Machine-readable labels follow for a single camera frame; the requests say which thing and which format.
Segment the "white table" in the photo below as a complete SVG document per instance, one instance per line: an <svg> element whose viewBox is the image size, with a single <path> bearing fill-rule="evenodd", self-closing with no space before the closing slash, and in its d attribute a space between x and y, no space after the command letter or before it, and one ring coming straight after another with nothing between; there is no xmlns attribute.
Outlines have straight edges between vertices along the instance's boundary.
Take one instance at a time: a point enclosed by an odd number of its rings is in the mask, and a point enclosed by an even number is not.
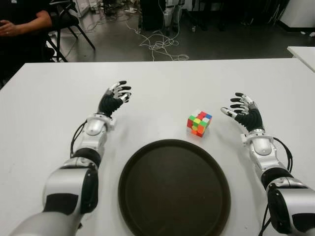
<svg viewBox="0 0 315 236"><path fill-rule="evenodd" d="M78 236L132 235L118 206L120 173L139 148L169 138L202 147L223 169L231 212L222 235L257 235L265 192L241 145L242 129L220 111L236 91L257 102L268 133L292 151L293 174L315 188L315 80L298 59L26 64L0 91L0 235L42 211L45 180L69 158L73 132L118 80L128 80L133 95L114 113L118 124L100 167L99 204ZM186 132L195 109L213 115L203 138ZM272 227L265 235L280 236Z"/></svg>
<svg viewBox="0 0 315 236"><path fill-rule="evenodd" d="M309 69L315 72L315 47L289 46L287 49L294 57L300 59Z"/></svg>

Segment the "robotic arm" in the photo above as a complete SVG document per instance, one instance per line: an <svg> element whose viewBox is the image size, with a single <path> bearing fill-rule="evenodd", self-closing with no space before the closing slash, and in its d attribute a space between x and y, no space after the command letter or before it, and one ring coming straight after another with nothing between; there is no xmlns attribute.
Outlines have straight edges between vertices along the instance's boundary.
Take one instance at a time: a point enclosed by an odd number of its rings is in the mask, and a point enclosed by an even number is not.
<svg viewBox="0 0 315 236"><path fill-rule="evenodd" d="M131 87L124 84L126 81L120 81L106 91L97 113L82 124L83 139L78 149L49 176L43 192L43 212L23 221L11 236L74 236L83 215L96 208L97 171L106 133L115 125L111 115L131 96Z"/></svg>
<svg viewBox="0 0 315 236"><path fill-rule="evenodd" d="M315 235L315 191L294 178L277 158L273 137L266 134L256 104L248 96L235 93L232 111L221 111L248 130L241 139L250 150L255 171L268 197L272 226L282 234Z"/></svg>

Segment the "round tray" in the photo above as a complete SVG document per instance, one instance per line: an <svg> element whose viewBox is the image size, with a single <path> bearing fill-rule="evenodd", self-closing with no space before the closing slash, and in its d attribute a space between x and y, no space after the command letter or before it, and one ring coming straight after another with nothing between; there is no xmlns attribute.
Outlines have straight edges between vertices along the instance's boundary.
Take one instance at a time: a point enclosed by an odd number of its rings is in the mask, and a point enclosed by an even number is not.
<svg viewBox="0 0 315 236"><path fill-rule="evenodd" d="M123 169L118 197L136 236L218 236L230 212L220 166L205 150L181 140L137 151Z"/></svg>

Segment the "black chair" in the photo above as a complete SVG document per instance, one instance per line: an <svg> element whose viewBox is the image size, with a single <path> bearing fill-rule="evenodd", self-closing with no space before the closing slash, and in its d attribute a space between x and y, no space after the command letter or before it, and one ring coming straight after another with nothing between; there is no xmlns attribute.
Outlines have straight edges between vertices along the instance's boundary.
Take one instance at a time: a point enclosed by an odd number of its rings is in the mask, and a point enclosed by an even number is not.
<svg viewBox="0 0 315 236"><path fill-rule="evenodd" d="M76 33L71 29L71 26L75 26L78 28L80 33L85 37L90 46L95 50L95 46L86 36L84 31L79 26L79 20L74 15L71 15L69 10L74 10L77 12L75 8L75 3L72 0L52 0L50 3L49 14L52 20L52 27L50 31L57 31L57 46L52 42L50 38L47 39L49 44L55 49L57 52L57 61L61 58L63 61L67 62L65 57L60 52L60 36L61 30L68 28L68 30L76 37Z"/></svg>

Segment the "rubik's cube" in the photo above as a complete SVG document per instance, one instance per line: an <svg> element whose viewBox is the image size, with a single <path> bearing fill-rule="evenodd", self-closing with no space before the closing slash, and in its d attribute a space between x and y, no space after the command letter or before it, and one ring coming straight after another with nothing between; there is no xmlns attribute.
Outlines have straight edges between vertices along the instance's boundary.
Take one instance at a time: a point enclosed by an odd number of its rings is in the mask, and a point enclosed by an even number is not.
<svg viewBox="0 0 315 236"><path fill-rule="evenodd" d="M197 110L188 118L187 127L191 129L192 134L202 137L211 120L210 114Z"/></svg>

